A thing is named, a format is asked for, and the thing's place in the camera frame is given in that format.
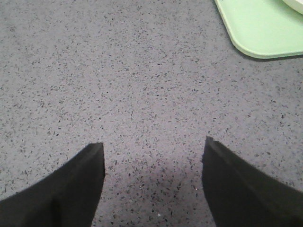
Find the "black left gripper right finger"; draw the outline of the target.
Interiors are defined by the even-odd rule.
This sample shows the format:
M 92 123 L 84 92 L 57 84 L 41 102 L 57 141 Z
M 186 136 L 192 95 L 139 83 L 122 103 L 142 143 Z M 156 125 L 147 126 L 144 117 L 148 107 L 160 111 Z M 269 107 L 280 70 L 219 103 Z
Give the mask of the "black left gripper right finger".
M 264 174 L 212 137 L 202 185 L 218 227 L 301 227 L 303 193 Z

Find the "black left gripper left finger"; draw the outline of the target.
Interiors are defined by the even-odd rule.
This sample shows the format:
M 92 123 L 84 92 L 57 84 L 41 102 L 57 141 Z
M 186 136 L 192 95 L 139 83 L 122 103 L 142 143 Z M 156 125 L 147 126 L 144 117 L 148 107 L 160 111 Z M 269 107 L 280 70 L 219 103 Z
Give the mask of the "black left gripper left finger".
M 0 225 L 90 227 L 104 178 L 103 144 L 89 144 L 45 179 L 2 200 Z

